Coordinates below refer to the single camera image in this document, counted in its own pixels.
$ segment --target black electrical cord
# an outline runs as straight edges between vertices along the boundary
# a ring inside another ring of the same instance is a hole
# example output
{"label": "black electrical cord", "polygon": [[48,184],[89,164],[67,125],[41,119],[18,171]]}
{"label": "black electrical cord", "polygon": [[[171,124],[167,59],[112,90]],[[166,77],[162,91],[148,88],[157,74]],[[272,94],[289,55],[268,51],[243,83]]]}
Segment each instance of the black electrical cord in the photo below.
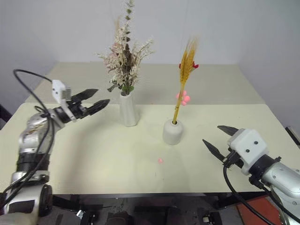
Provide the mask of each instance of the black electrical cord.
{"label": "black electrical cord", "polygon": [[285,213],[287,214],[290,218],[295,220],[298,224],[300,224],[300,219],[297,218],[295,215],[293,215],[289,210],[287,210],[275,197],[274,195],[266,188],[262,188],[272,199],[272,201]]}
{"label": "black electrical cord", "polygon": [[[35,174],[35,172],[39,169],[39,167],[41,166],[41,164],[43,163],[43,161],[46,159],[46,157],[48,156],[48,153],[50,152],[50,149],[53,145],[53,141],[54,141],[54,122],[53,120],[51,119],[51,116],[50,116],[50,113],[48,111],[48,109],[45,107],[45,105],[43,104],[43,102],[37,97],[37,95],[19,78],[18,76],[18,72],[24,72],[24,73],[27,73],[27,74],[31,74],[31,75],[35,75],[35,76],[38,76],[38,77],[42,77],[50,82],[52,82],[49,78],[47,77],[44,77],[42,75],[39,75],[39,74],[36,74],[36,73],[33,73],[33,72],[30,72],[30,71],[27,71],[27,70],[22,70],[22,69],[15,69],[14,70],[14,76],[16,77],[16,79],[19,81],[19,83],[30,93],[33,95],[33,97],[41,104],[42,108],[40,107],[36,107],[35,109],[43,109],[43,112],[46,113],[46,117],[47,117],[47,122],[48,122],[48,125],[51,124],[51,132],[52,132],[52,136],[51,136],[51,140],[50,140],[50,143],[49,143],[49,146],[48,146],[48,149],[47,151],[45,152],[45,154],[43,155],[43,157],[40,159],[40,161],[38,162],[38,164],[36,165],[36,167],[30,171],[27,175],[27,173],[18,180],[18,182],[22,181],[23,179],[25,179],[15,190],[13,190],[13,192],[11,193],[11,195],[4,201],[3,204],[0,205],[0,209],[2,209],[7,203],[9,203],[16,195],[17,193],[21,190],[21,188],[23,188],[27,183],[28,181],[30,180],[30,178]],[[42,140],[41,140],[41,143],[39,144],[38,148],[37,148],[37,151],[39,150],[41,144],[43,143],[45,137],[47,136],[49,130],[50,130],[50,126],[48,126],[49,129],[47,129],[47,131],[45,132]],[[16,185],[17,182],[13,183],[11,185],[10,188],[14,187]]]}
{"label": "black electrical cord", "polygon": [[33,73],[33,72],[31,72],[31,71],[28,71],[28,70],[24,70],[24,69],[14,69],[14,75],[15,75],[15,73],[19,73],[19,72],[23,72],[23,73],[26,73],[26,74],[38,76],[38,77],[41,77],[41,78],[43,78],[43,79],[45,79],[45,80],[47,80],[47,81],[49,81],[49,82],[52,83],[52,80],[51,80],[51,79],[49,79],[48,77],[45,77],[45,76],[43,76],[43,75],[36,74],[36,73]]}
{"label": "black electrical cord", "polygon": [[227,167],[224,166],[223,167],[223,175],[224,175],[224,179],[226,181],[226,184],[228,185],[228,187],[230,188],[230,190],[232,191],[232,193],[234,194],[234,196],[240,200],[241,203],[243,203],[253,214],[255,214],[256,216],[258,216],[262,221],[264,221],[265,223],[269,224],[269,225],[275,225],[274,223],[272,223],[271,221],[269,221],[267,218],[265,218],[262,214],[260,214],[258,211],[256,211],[248,202],[245,201],[245,199],[243,199],[242,196],[239,195],[239,193],[237,193],[237,191],[233,188],[233,186],[231,185],[228,176],[227,176]]}
{"label": "black electrical cord", "polygon": [[[34,106],[34,108],[38,111],[38,112],[44,112],[44,110],[41,108],[41,107],[39,107],[39,106]],[[41,139],[41,143],[39,144],[39,146],[37,147],[37,151],[36,151],[36,153],[35,153],[35,155],[37,156],[37,154],[38,154],[38,151],[39,151],[39,149],[40,149],[40,145],[43,143],[43,141],[44,141],[44,139],[45,139],[45,137],[46,137],[46,135],[47,135],[47,133],[49,132],[49,123],[47,123],[48,124],[48,126],[47,126],[47,130],[46,130],[46,133],[45,133],[45,135],[43,136],[43,138]],[[12,189],[12,188],[14,188],[14,187],[16,187],[26,176],[28,176],[28,174],[30,173],[30,171],[27,171],[27,173],[25,173],[25,175],[23,175],[20,179],[18,179],[18,180],[16,180],[14,183],[11,183],[4,191],[3,191],[3,193],[6,193],[8,190],[10,190],[10,189]]]}

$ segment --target yellow wheat ear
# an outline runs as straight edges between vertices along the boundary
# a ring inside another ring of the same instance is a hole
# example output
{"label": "yellow wheat ear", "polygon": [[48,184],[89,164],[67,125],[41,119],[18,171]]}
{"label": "yellow wheat ear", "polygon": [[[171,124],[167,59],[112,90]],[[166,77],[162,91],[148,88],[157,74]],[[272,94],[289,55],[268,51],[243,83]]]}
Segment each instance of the yellow wheat ear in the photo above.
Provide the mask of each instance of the yellow wheat ear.
{"label": "yellow wheat ear", "polygon": [[173,117],[173,121],[172,121],[173,124],[176,124],[179,106],[180,106],[181,98],[182,98],[182,93],[184,91],[184,86],[186,85],[188,77],[193,69],[193,61],[194,61],[194,56],[195,56],[197,47],[198,47],[198,39],[197,38],[194,38],[192,41],[189,41],[187,44],[187,47],[183,53],[182,59],[181,59],[181,66],[180,66],[181,86],[180,86],[179,98],[177,100],[177,104],[175,107],[175,113],[174,113],[174,117]]}
{"label": "yellow wheat ear", "polygon": [[180,83],[185,85],[193,69],[194,56],[198,47],[198,39],[190,41],[183,53],[180,67]]}

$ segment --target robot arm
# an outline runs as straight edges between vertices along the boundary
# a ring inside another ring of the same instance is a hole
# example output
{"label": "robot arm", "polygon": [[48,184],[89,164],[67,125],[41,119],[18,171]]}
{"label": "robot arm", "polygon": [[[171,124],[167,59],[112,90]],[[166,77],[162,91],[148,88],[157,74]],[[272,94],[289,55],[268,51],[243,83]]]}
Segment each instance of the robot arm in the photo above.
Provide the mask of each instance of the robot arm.
{"label": "robot arm", "polygon": [[[256,130],[227,126],[218,126],[218,128],[232,136],[227,142],[230,153],[224,157],[216,147],[203,140],[211,153],[227,168],[236,164],[244,175],[250,174],[251,184],[264,190],[264,185],[268,186],[272,191],[272,197],[296,218],[300,218],[299,170],[290,169],[280,163],[281,157],[276,159],[269,157],[267,144]],[[279,212],[283,224],[299,224],[282,210]]]}
{"label": "robot arm", "polygon": [[109,103],[109,99],[100,100],[92,107],[86,108],[81,105],[82,101],[92,97],[98,91],[97,89],[87,89],[70,96],[70,89],[62,82],[53,80],[52,84],[52,94],[60,103],[60,107],[48,109],[54,130],[52,131],[52,126],[48,124],[45,112],[39,112],[28,120],[27,127],[19,138],[19,158],[16,172],[12,175],[12,188],[3,200],[7,200],[13,191],[22,184],[22,177],[26,177],[29,172],[33,171],[42,158],[44,160],[26,185],[5,204],[4,215],[0,216],[0,225],[36,225],[38,217],[45,216],[51,211],[52,188],[46,184],[49,181],[48,165],[52,149],[48,150],[48,148],[51,140],[57,131],[64,128],[66,123],[93,115]]}

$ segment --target green leaf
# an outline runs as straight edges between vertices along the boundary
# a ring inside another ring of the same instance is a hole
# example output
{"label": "green leaf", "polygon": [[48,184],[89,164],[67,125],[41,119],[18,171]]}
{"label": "green leaf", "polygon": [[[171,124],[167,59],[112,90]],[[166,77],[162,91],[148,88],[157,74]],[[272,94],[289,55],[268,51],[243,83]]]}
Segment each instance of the green leaf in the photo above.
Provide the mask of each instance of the green leaf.
{"label": "green leaf", "polygon": [[128,89],[129,89],[129,93],[130,93],[134,90],[134,86],[129,86]]}
{"label": "green leaf", "polygon": [[122,87],[122,91],[126,92],[126,93],[130,93],[134,90],[134,86],[123,86]]}

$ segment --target table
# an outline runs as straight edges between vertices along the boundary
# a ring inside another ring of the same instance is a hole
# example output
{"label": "table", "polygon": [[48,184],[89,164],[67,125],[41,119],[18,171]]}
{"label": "table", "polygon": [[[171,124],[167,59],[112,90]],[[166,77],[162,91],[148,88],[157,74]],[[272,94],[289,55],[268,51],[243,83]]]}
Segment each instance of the table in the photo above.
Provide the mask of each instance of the table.
{"label": "table", "polygon": [[[0,190],[15,171],[18,136],[35,103],[24,103],[0,131]],[[55,194],[145,194],[229,192],[222,164],[202,139],[226,155],[229,136],[217,125],[255,128],[265,139],[270,156],[282,157],[289,167],[299,166],[300,151],[265,104],[187,105],[179,120],[182,141],[169,146],[162,140],[163,124],[173,105],[138,105],[141,119],[135,127],[119,122],[119,106],[108,105],[99,113],[68,123],[59,131],[50,157],[50,182]],[[240,192],[259,191],[240,169],[229,170],[232,185]]]}
{"label": "table", "polygon": [[[60,62],[47,76],[68,84],[73,94],[86,88],[98,88],[99,91],[86,103],[104,98],[111,99],[112,104],[119,103],[120,92],[106,90],[110,87],[110,77],[102,62]],[[175,96],[180,90],[177,65],[142,64],[139,79],[135,87],[136,104],[176,104]],[[190,104],[194,105],[265,103],[237,65],[200,65],[190,75],[186,90],[191,97]],[[41,82],[35,93],[44,102],[55,103],[49,82]],[[36,101],[29,97],[26,102]]]}

